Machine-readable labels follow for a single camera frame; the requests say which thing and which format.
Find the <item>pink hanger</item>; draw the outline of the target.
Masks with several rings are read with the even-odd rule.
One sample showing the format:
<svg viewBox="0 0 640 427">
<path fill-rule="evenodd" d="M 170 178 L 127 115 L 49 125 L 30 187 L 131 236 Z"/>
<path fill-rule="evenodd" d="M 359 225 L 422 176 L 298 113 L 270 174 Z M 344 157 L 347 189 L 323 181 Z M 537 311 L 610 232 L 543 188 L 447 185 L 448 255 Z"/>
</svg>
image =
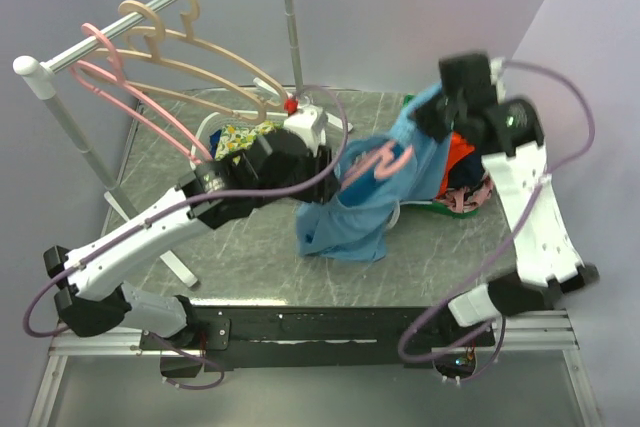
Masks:
<svg viewBox="0 0 640 427">
<path fill-rule="evenodd" d="M 403 147 L 396 141 L 388 141 L 354 163 L 345 173 L 341 187 L 345 190 L 356 182 L 370 178 L 374 181 L 386 180 L 403 169 L 413 153 L 412 146 Z"/>
<path fill-rule="evenodd" d="M 111 103 L 120 110 L 124 111 L 134 120 L 144 124 L 147 128 L 154 131 L 158 136 L 163 138 L 168 144 L 174 147 L 180 154 L 182 154 L 189 161 L 194 164 L 199 164 L 203 161 L 212 161 L 213 157 L 210 151 L 199 141 L 195 135 L 187 129 L 180 121 L 178 121 L 172 114 L 166 109 L 157 104 L 148 95 L 136 88 L 126 77 L 124 73 L 123 61 L 117 48 L 113 43 L 104 35 L 100 29 L 95 27 L 91 23 L 83 23 L 81 25 L 81 31 L 87 37 L 93 37 L 100 46 L 104 47 L 107 51 L 107 61 L 111 66 L 111 70 L 107 71 L 96 64 L 87 62 L 85 60 L 76 61 L 70 68 L 72 77 L 86 90 L 95 96 L 102 98 L 103 100 Z M 180 141 L 171 136 L 168 132 L 160 128 L 158 125 L 144 117 L 137 112 L 134 108 L 129 107 L 127 104 L 112 96 L 100 87 L 92 84 L 85 76 L 93 75 L 98 80 L 105 81 L 108 84 L 119 87 L 122 91 L 133 96 L 135 99 L 141 101 L 147 107 L 150 107 L 156 114 L 162 117 L 168 124 L 175 127 L 187 140 L 191 142 L 192 146 L 196 147 L 196 150 L 201 153 L 198 157 L 193 154 L 187 147 L 185 147 Z"/>
</svg>

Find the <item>light blue shorts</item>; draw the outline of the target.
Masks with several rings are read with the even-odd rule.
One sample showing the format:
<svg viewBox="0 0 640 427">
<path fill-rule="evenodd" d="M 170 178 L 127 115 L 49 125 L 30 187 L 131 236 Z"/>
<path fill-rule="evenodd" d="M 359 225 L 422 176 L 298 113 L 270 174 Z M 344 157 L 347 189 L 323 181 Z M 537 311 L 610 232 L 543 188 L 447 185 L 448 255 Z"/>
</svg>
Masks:
<svg viewBox="0 0 640 427">
<path fill-rule="evenodd" d="M 298 208 L 296 237 L 300 256 L 372 262 L 386 255 L 385 232 L 394 210 L 420 185 L 434 184 L 425 180 L 425 172 L 436 148 L 444 146 L 450 136 L 437 142 L 417 129 L 413 118 L 414 98 L 402 108 L 389 130 L 347 142 L 334 169 L 340 189 L 330 201 L 303 204 Z M 347 170 L 388 141 L 413 147 L 413 156 L 404 168 L 386 180 L 370 178 L 343 190 L 341 183 Z"/>
</svg>

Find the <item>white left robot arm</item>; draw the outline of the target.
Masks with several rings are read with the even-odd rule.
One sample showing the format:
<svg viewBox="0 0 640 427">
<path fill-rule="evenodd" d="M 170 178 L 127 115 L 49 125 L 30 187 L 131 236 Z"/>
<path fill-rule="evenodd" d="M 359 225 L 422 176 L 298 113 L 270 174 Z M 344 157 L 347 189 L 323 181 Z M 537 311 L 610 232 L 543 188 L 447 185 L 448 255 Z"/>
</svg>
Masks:
<svg viewBox="0 0 640 427">
<path fill-rule="evenodd" d="M 282 198 L 324 203 L 339 189 L 338 154 L 277 129 L 247 149 L 204 161 L 151 207 L 104 237 L 72 250 L 44 255 L 60 320 L 79 337 L 115 327 L 146 330 L 174 347 L 188 348 L 203 323 L 184 296 L 140 290 L 127 275 L 177 245 Z"/>
</svg>

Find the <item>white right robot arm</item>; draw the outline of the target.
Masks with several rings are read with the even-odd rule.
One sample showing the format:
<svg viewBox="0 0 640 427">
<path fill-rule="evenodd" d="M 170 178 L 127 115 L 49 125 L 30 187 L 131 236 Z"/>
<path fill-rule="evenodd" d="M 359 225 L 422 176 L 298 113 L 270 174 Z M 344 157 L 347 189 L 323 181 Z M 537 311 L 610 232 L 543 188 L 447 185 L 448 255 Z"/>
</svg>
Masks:
<svg viewBox="0 0 640 427">
<path fill-rule="evenodd" d="M 481 153 L 510 228 L 509 236 L 478 271 L 484 273 L 508 247 L 516 254 L 512 271 L 484 282 L 473 274 L 408 329 L 415 333 L 447 311 L 437 323 L 438 334 L 445 343 L 456 346 L 471 336 L 476 324 L 550 310 L 563 295 L 598 281 L 597 268 L 584 262 L 573 246 L 552 186 L 557 170 L 592 147 L 595 119 L 574 82 L 531 62 L 490 59 L 473 52 L 442 59 L 439 68 L 445 96 L 440 109 L 453 114 L 457 131 Z M 587 123 L 582 147 L 556 163 L 548 161 L 536 107 L 522 96 L 508 98 L 504 93 L 501 77 L 509 68 L 549 77 L 575 96 Z"/>
</svg>

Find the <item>beige hanger right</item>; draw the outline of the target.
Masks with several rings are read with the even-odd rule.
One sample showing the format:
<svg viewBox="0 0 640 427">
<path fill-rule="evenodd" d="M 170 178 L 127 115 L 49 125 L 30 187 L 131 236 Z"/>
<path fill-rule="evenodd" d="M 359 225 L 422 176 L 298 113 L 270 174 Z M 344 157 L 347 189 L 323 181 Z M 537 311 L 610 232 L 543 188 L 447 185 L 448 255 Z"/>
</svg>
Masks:
<svg viewBox="0 0 640 427">
<path fill-rule="evenodd" d="M 209 80 L 229 91 L 233 91 L 246 97 L 257 106 L 272 106 L 278 109 L 283 109 L 285 102 L 289 100 L 290 97 L 278 81 L 239 55 L 196 36 L 194 23 L 200 17 L 200 3 L 198 0 L 187 0 L 187 2 L 190 6 L 189 10 L 180 13 L 183 30 L 175 31 L 167 29 L 161 17 L 146 4 L 137 0 L 123 1 L 118 7 L 118 13 L 121 16 L 137 13 L 150 22 L 150 26 L 138 25 L 130 28 L 123 34 L 126 45 L 129 48 L 132 48 L 131 58 L 136 57 L 147 63 L 181 71 L 202 80 Z M 263 85 L 270 87 L 270 89 L 267 90 L 267 93 L 271 95 L 271 99 L 266 102 L 262 102 L 255 95 L 244 91 L 238 85 L 213 72 L 205 71 L 191 64 L 163 57 L 160 52 L 160 45 L 167 38 L 197 47 L 198 49 L 209 53 L 217 54 L 242 67 L 261 80 Z"/>
</svg>

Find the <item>beige hanger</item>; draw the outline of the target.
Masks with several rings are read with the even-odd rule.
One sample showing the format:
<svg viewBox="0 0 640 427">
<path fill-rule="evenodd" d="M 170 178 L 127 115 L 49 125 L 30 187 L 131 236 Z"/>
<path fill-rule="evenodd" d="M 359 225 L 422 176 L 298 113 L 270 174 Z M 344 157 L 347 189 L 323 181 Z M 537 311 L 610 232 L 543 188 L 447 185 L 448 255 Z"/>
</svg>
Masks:
<svg viewBox="0 0 640 427">
<path fill-rule="evenodd" d="M 180 13 L 183 30 L 175 31 L 167 29 L 161 17 L 146 4 L 137 0 L 123 1 L 118 7 L 118 13 L 121 16 L 137 13 L 150 22 L 150 26 L 138 25 L 130 28 L 123 34 L 126 45 L 129 48 L 132 48 L 131 58 L 136 57 L 147 63 L 181 71 L 202 80 L 209 80 L 229 91 L 233 91 L 246 97 L 257 106 L 272 106 L 278 109 L 283 109 L 285 102 L 289 100 L 290 97 L 278 81 L 239 55 L 196 36 L 194 23 L 200 17 L 200 3 L 198 0 L 187 0 L 187 2 L 190 6 L 189 10 Z M 242 67 L 261 80 L 263 85 L 270 87 L 270 89 L 267 90 L 267 93 L 271 95 L 271 99 L 266 102 L 262 102 L 255 95 L 244 91 L 238 85 L 213 72 L 205 71 L 191 64 L 163 57 L 160 52 L 160 45 L 167 38 L 197 47 L 198 49 L 209 53 L 217 54 Z"/>
<path fill-rule="evenodd" d="M 161 55 L 159 46 L 166 40 L 167 37 L 177 39 L 181 42 L 196 47 L 202 47 L 205 50 L 209 50 L 210 48 L 213 48 L 215 52 L 222 50 L 216 44 L 208 41 L 202 41 L 201 39 L 194 37 L 191 23 L 191 12 L 182 14 L 183 26 L 185 28 L 184 33 L 174 30 L 167 30 L 164 22 L 161 20 L 161 17 L 151 8 L 137 0 L 123 1 L 118 8 L 118 12 L 122 16 L 131 13 L 138 13 L 141 14 L 146 20 L 151 22 L 150 26 L 135 26 L 127 30 L 123 34 L 125 44 L 128 46 L 128 48 L 117 49 L 121 58 L 127 60 L 135 59 L 172 71 L 188 74 L 189 76 L 196 77 L 200 80 L 210 81 L 214 84 L 224 87 L 227 91 L 244 97 L 245 99 L 253 103 L 255 106 L 256 114 L 253 117 L 247 117 L 245 115 L 242 115 L 237 110 L 201 98 L 190 97 L 181 92 L 172 91 L 164 87 L 157 87 L 140 82 L 133 82 L 132 84 L 135 87 L 139 88 L 143 92 L 153 93 L 160 97 L 171 98 L 173 100 L 199 105 L 201 107 L 209 109 L 210 111 L 222 114 L 227 117 L 239 118 L 249 123 L 260 124 L 261 122 L 266 120 L 267 107 L 270 105 L 269 102 L 261 101 L 255 94 L 246 91 L 245 89 L 239 87 L 237 84 L 215 73 L 212 73 L 200 67 L 193 66 L 191 64 L 187 64 L 185 62 L 169 59 Z"/>
</svg>

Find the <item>beige hanger left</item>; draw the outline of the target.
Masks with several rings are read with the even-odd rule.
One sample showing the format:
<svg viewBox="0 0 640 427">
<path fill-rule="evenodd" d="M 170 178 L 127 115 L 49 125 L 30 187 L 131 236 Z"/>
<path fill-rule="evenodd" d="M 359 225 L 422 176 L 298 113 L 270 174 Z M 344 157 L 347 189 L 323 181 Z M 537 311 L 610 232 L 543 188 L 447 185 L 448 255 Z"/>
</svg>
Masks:
<svg viewBox="0 0 640 427">
<path fill-rule="evenodd" d="M 125 44 L 128 46 L 128 48 L 117 49 L 121 58 L 127 60 L 135 59 L 172 71 L 188 74 L 189 76 L 196 77 L 200 80 L 210 81 L 214 84 L 224 87 L 227 91 L 244 97 L 245 99 L 253 103 L 255 106 L 256 114 L 253 117 L 247 117 L 245 115 L 242 115 L 237 110 L 201 98 L 190 97 L 181 92 L 172 91 L 164 87 L 157 87 L 140 82 L 133 82 L 132 84 L 135 87 L 139 88 L 143 92 L 153 93 L 160 97 L 171 98 L 173 100 L 199 105 L 201 107 L 209 109 L 210 111 L 222 114 L 227 117 L 239 118 L 249 123 L 260 124 L 261 122 L 266 120 L 267 107 L 270 105 L 269 102 L 261 101 L 255 94 L 246 91 L 245 89 L 239 87 L 237 84 L 215 73 L 212 73 L 200 67 L 193 66 L 191 64 L 187 64 L 185 62 L 169 59 L 161 55 L 159 46 L 166 40 L 167 37 L 177 39 L 181 42 L 196 47 L 202 47 L 205 50 L 209 50 L 210 48 L 213 48 L 215 52 L 222 50 L 216 44 L 208 41 L 202 41 L 201 39 L 194 37 L 191 23 L 191 12 L 182 14 L 183 26 L 185 28 L 184 33 L 174 30 L 167 30 L 164 22 L 161 20 L 161 17 L 151 8 L 137 0 L 123 1 L 118 8 L 118 12 L 122 16 L 131 13 L 138 13 L 141 14 L 146 20 L 151 22 L 150 26 L 135 26 L 127 30 L 123 34 Z"/>
</svg>

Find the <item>orange garment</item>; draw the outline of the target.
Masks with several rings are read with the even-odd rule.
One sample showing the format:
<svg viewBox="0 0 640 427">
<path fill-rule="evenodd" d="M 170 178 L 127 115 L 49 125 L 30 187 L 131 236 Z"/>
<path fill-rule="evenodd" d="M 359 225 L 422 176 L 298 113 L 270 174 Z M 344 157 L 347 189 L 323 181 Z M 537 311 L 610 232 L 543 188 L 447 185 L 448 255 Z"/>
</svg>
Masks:
<svg viewBox="0 0 640 427">
<path fill-rule="evenodd" d="M 448 189 L 458 190 L 471 185 L 467 158 L 474 151 L 475 148 L 458 133 L 452 135 L 437 197 L 443 196 Z"/>
</svg>

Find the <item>lemon print cloth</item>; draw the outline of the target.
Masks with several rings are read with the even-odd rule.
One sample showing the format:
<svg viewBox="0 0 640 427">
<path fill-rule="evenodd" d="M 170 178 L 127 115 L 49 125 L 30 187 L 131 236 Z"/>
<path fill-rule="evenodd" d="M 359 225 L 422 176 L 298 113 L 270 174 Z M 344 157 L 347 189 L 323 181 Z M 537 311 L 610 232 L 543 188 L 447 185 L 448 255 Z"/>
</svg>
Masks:
<svg viewBox="0 0 640 427">
<path fill-rule="evenodd" d="M 249 147 L 259 135 L 277 130 L 279 125 L 271 121 L 265 121 L 256 126 L 239 127 L 227 125 L 220 131 L 216 144 L 215 158 L 220 159 L 230 152 Z"/>
</svg>

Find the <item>white plastic laundry basket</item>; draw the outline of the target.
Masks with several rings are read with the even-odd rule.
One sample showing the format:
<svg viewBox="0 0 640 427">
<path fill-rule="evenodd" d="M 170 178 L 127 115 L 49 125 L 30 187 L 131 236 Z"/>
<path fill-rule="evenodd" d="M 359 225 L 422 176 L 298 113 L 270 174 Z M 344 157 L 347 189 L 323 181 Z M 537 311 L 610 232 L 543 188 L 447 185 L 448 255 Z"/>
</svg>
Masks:
<svg viewBox="0 0 640 427">
<path fill-rule="evenodd" d="M 279 128 L 277 130 L 273 130 L 271 132 L 274 131 L 287 131 L 283 128 L 283 122 L 289 117 L 290 115 L 287 114 L 279 114 L 279 113 L 275 113 L 275 112 L 269 112 L 267 114 L 266 120 L 265 121 L 271 121 L 274 123 L 277 123 L 279 125 Z M 227 117 L 227 116 L 223 116 L 222 114 L 219 113 L 212 113 L 209 116 L 207 116 L 199 125 L 197 132 L 196 132 L 196 137 L 202 142 L 202 144 L 205 147 L 209 148 L 209 136 L 217 131 L 218 129 L 222 129 L 224 126 L 227 125 L 232 125 L 232 126 L 239 126 L 239 127 L 250 127 L 250 126 L 256 126 L 258 124 L 253 124 L 253 123 L 249 123 L 247 121 L 241 120 L 239 118 L 232 118 L 232 117 Z"/>
</svg>

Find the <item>navy pink floral garment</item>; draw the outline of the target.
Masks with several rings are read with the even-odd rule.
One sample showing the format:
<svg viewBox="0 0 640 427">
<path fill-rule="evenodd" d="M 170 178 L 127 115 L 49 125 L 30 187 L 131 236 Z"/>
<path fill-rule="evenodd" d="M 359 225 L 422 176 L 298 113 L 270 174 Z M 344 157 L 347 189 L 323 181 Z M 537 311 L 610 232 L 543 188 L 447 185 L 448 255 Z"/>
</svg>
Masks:
<svg viewBox="0 0 640 427">
<path fill-rule="evenodd" d="M 479 209 L 493 193 L 494 183 L 485 170 L 479 153 L 475 150 L 468 158 L 468 173 L 471 185 L 458 190 L 448 189 L 433 201 L 455 216 L 467 216 Z"/>
</svg>

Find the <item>green plastic tray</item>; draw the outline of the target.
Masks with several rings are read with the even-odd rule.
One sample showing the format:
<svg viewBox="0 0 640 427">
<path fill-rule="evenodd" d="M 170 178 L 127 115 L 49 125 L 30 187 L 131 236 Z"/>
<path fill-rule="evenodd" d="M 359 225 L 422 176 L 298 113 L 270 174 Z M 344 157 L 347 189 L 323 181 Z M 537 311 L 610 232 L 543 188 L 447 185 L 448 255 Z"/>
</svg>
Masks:
<svg viewBox="0 0 640 427">
<path fill-rule="evenodd" d="M 425 180 L 434 184 L 420 185 L 399 207 L 417 207 L 458 218 L 471 216 L 483 203 L 472 197 L 483 188 L 486 176 L 479 152 L 454 132 L 444 146 L 436 148 L 428 164 Z"/>
</svg>

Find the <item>white metal clothes rack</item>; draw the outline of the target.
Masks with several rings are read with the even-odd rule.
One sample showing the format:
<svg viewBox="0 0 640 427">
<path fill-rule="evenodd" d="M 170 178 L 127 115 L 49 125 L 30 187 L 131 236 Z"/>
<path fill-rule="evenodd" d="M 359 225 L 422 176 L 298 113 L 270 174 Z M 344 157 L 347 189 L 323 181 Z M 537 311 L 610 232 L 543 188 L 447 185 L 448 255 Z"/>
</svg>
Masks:
<svg viewBox="0 0 640 427">
<path fill-rule="evenodd" d="M 158 14 L 159 11 L 176 1 L 177 0 L 151 0 L 146 5 Z M 118 21 L 105 27 L 102 33 L 106 35 L 107 38 L 113 39 L 122 36 L 127 30 L 138 25 L 150 26 L 150 22 L 140 14 L 131 13 L 121 16 Z M 60 100 L 54 86 L 54 77 L 57 73 L 66 68 L 70 68 L 76 61 L 83 60 L 85 57 L 97 51 L 102 52 L 103 50 L 104 48 L 100 46 L 93 37 L 89 37 L 87 40 L 79 42 L 44 63 L 30 56 L 20 56 L 14 60 L 13 69 L 17 75 L 22 77 L 36 97 L 45 104 L 78 151 L 84 156 L 86 162 L 106 189 L 107 193 L 105 198 L 109 205 L 119 212 L 122 218 L 129 219 L 137 214 L 136 209 L 122 191 L 120 182 L 106 170 L 104 162 L 94 151 L 88 138 Z M 256 88 L 268 94 L 267 90 L 269 90 L 270 87 L 263 85 L 262 81 L 255 76 L 254 85 Z M 275 107 L 268 106 L 267 114 L 269 112 L 275 112 L 275 109 Z"/>
</svg>

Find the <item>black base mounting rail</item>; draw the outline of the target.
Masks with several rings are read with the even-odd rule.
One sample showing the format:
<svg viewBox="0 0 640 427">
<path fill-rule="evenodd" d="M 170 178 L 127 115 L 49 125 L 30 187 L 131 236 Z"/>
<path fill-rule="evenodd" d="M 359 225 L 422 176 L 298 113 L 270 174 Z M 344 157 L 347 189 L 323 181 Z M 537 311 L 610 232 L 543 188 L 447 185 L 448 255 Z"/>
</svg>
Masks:
<svg viewBox="0 0 640 427">
<path fill-rule="evenodd" d="M 391 365 L 420 307 L 197 306 L 200 332 L 183 346 L 226 371 Z"/>
</svg>

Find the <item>aluminium frame rail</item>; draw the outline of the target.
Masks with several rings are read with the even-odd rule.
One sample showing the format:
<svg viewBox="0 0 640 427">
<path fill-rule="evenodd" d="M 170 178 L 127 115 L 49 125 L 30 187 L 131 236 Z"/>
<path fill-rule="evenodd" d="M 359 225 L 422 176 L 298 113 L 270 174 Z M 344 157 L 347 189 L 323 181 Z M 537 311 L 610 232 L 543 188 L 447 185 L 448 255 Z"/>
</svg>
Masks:
<svg viewBox="0 0 640 427">
<path fill-rule="evenodd" d="M 568 313 L 560 311 L 534 312 L 511 317 L 502 326 L 492 323 L 486 334 L 471 344 L 478 352 L 488 352 L 502 340 L 504 351 L 564 351 L 576 350 L 578 342 Z M 51 341 L 51 357 L 116 357 L 166 355 L 175 353 L 148 338 L 141 330 L 117 327 L 105 334 L 80 338 L 73 333 L 60 334 Z"/>
</svg>

